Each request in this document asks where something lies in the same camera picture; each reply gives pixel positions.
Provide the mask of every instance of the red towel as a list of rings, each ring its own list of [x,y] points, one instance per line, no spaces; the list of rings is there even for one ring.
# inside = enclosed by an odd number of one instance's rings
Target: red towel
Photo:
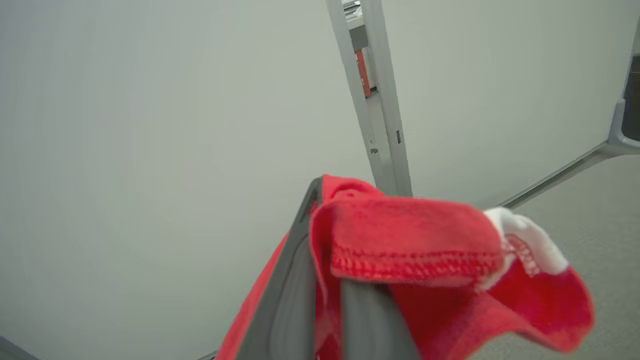
[[[389,283],[423,359],[463,359],[509,331],[569,352],[593,326],[586,287],[528,218],[501,208],[386,197],[363,181],[326,175],[322,194],[310,225],[315,349],[322,360],[341,358],[343,277]],[[285,239],[217,359],[234,358]]]

